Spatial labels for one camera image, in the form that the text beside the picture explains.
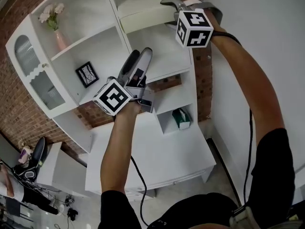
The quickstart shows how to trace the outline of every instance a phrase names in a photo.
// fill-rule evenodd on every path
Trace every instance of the black cable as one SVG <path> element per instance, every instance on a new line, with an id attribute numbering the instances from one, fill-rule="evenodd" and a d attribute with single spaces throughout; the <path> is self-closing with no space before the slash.
<path id="1" fill-rule="evenodd" d="M 147 223 L 145 222 L 145 220 L 143 219 L 143 214 L 142 214 L 142 207 L 143 207 L 144 198 L 145 198 L 146 192 L 147 192 L 147 186 L 146 186 L 145 181 L 144 181 L 144 179 L 143 179 L 143 177 L 142 177 L 142 175 L 141 175 L 141 173 L 140 173 L 140 171 L 139 171 L 139 169 L 138 169 L 138 167 L 137 167 L 137 164 L 135 163 L 135 161 L 134 161 L 134 159 L 133 159 L 132 156 L 131 156 L 131 160 L 132 160 L 132 162 L 133 162 L 133 164 L 134 164 L 134 167 L 135 167 L 135 169 L 137 170 L 138 175 L 139 175 L 139 177 L 140 177 L 140 179 L 141 179 L 141 181 L 143 182 L 143 185 L 144 185 L 144 193 L 143 193 L 143 197 L 142 197 L 141 204 L 140 204 L 140 216 L 141 216 L 141 220 L 143 221 L 143 223 L 144 223 L 146 226 L 148 226 L 148 224 L 147 224 Z"/>
<path id="2" fill-rule="evenodd" d="M 230 33 L 227 33 L 227 32 L 213 31 L 212 36 L 226 36 L 226 37 L 229 37 L 229 38 L 233 39 L 239 45 L 241 45 L 241 43 L 238 41 L 238 39 L 236 37 L 234 37 L 233 35 L 231 35 Z M 250 145 L 249 145 L 248 166 L 247 166 L 247 170 L 246 170 L 246 177 L 245 177 L 245 180 L 244 180 L 244 203 L 246 203 L 246 185 L 247 185 L 247 180 L 248 180 L 249 170 L 250 170 L 250 165 L 251 165 L 252 141 L 253 141 L 253 121 L 252 121 L 252 111 L 251 111 L 251 109 L 250 109 L 249 124 L 250 124 Z"/>
<path id="3" fill-rule="evenodd" d="M 248 157 L 248 166 L 246 170 L 246 178 L 244 180 L 244 203 L 246 203 L 246 185 L 251 165 L 251 153 L 252 153 L 252 140 L 253 140 L 253 122 L 252 122 L 252 111 L 250 110 L 250 145 L 249 145 L 249 157 Z"/>

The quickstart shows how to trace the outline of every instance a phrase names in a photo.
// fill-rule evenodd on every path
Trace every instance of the hand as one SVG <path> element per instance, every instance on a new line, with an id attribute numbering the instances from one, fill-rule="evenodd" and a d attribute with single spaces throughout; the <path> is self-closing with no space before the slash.
<path id="1" fill-rule="evenodd" d="M 3 172 L 3 174 L 7 175 L 8 174 L 8 170 L 5 167 L 5 165 L 1 165 L 1 171 Z"/>
<path id="2" fill-rule="evenodd" d="M 204 9 L 205 15 L 208 17 L 209 21 L 211 22 L 212 26 L 214 27 L 214 31 L 221 31 L 226 32 L 224 28 L 222 28 L 216 18 L 214 17 L 213 13 L 209 9 Z"/>
<path id="3" fill-rule="evenodd" d="M 133 116 L 137 115 L 141 110 L 141 105 L 139 105 L 137 102 L 129 102 L 126 104 L 123 109 L 120 110 L 118 115 L 126 115 L 126 116 Z"/>

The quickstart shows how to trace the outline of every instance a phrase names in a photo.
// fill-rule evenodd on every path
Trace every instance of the green box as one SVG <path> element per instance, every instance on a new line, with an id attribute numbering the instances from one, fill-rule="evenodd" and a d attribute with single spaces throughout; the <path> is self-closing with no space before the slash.
<path id="1" fill-rule="evenodd" d="M 179 130 L 184 130 L 190 127 L 190 117 L 182 108 L 175 109 L 172 112 L 172 116 L 175 119 Z"/>

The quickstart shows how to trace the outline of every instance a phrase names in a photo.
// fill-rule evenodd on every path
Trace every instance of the picture frame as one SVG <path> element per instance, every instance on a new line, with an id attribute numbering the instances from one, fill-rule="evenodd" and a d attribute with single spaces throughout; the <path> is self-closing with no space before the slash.
<path id="1" fill-rule="evenodd" d="M 76 69 L 76 73 L 85 88 L 92 85 L 99 79 L 90 61 L 86 62 L 81 67 Z"/>

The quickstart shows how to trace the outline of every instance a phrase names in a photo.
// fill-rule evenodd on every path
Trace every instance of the brick wall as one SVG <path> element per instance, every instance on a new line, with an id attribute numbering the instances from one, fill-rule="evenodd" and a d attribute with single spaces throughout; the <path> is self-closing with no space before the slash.
<path id="1" fill-rule="evenodd" d="M 0 131 L 16 146 L 23 140 L 35 146 L 41 136 L 49 143 L 63 141 L 71 156 L 83 153 L 37 106 L 6 52 L 5 44 L 22 20 L 43 0 L 8 0 L 0 11 Z"/>
<path id="2" fill-rule="evenodd" d="M 196 86 L 198 121 L 210 117 L 212 102 L 212 59 L 211 46 L 193 49 Z"/>
<path id="3" fill-rule="evenodd" d="M 63 149 L 71 156 L 83 153 L 65 133 L 36 105 L 17 76 L 5 49 L 5 44 L 21 21 L 43 0 L 8 0 L 0 11 L 0 131 L 17 147 L 18 141 L 35 146 L 40 136 L 50 143 L 63 141 Z M 197 84 L 198 121 L 209 117 L 212 99 L 211 48 L 194 49 Z M 160 89 L 175 84 L 169 80 Z M 112 121 L 93 102 L 74 110 L 88 128 Z"/>

